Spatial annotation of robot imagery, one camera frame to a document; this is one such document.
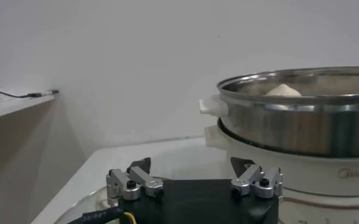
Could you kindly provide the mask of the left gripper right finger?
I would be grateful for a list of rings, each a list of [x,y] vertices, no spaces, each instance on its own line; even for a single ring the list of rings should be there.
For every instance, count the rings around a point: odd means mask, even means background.
[[[252,160],[237,157],[231,157],[230,163],[236,175],[230,182],[233,198],[240,200],[252,192],[264,199],[282,196],[283,173],[279,167],[264,170]]]

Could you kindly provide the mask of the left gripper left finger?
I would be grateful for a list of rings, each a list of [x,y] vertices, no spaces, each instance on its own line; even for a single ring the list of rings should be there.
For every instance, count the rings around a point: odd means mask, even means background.
[[[163,181],[150,176],[151,159],[134,161],[123,172],[110,169],[106,175],[107,203],[113,207],[124,201],[137,201],[142,195],[161,199],[164,196]]]

